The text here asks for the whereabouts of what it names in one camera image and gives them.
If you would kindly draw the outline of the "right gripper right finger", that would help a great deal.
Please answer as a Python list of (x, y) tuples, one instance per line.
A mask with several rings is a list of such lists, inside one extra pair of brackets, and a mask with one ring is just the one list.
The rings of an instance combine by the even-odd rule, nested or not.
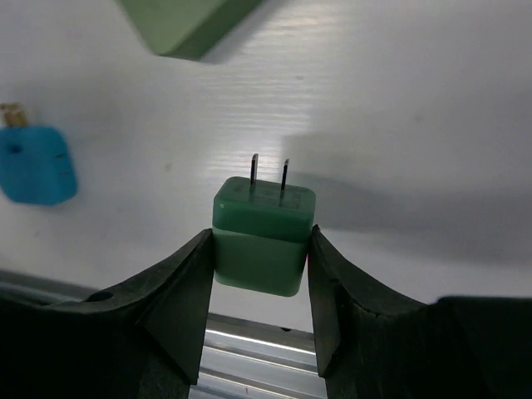
[(424, 304), (345, 259), (314, 228), (308, 290), (318, 374), (331, 398), (528, 398), (531, 301)]

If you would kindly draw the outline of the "light green plug adapter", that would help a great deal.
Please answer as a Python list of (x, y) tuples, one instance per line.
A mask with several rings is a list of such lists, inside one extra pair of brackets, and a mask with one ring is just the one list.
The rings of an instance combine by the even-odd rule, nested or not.
[(279, 182), (258, 178), (253, 154), (248, 177), (228, 178), (214, 197), (214, 277), (223, 285), (292, 297), (308, 256), (316, 195), (287, 183), (289, 160)]

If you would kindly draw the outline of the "blue plug adapter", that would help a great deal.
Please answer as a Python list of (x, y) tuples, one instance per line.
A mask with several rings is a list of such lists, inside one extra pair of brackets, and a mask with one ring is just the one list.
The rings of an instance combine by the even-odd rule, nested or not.
[(78, 189), (62, 133), (28, 123), (18, 103), (1, 104), (1, 191), (14, 203), (54, 206)]

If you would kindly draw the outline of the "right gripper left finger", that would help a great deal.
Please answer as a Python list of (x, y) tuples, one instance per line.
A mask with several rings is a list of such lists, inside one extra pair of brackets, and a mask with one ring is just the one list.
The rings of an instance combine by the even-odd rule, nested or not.
[(4, 398), (185, 398), (200, 374), (214, 277), (205, 229), (88, 298), (1, 293)]

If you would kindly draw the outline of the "green power strip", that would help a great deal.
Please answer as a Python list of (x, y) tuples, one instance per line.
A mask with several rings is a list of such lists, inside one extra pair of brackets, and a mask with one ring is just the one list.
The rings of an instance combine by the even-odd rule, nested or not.
[(153, 54), (197, 62), (261, 2), (121, 0), (118, 4)]

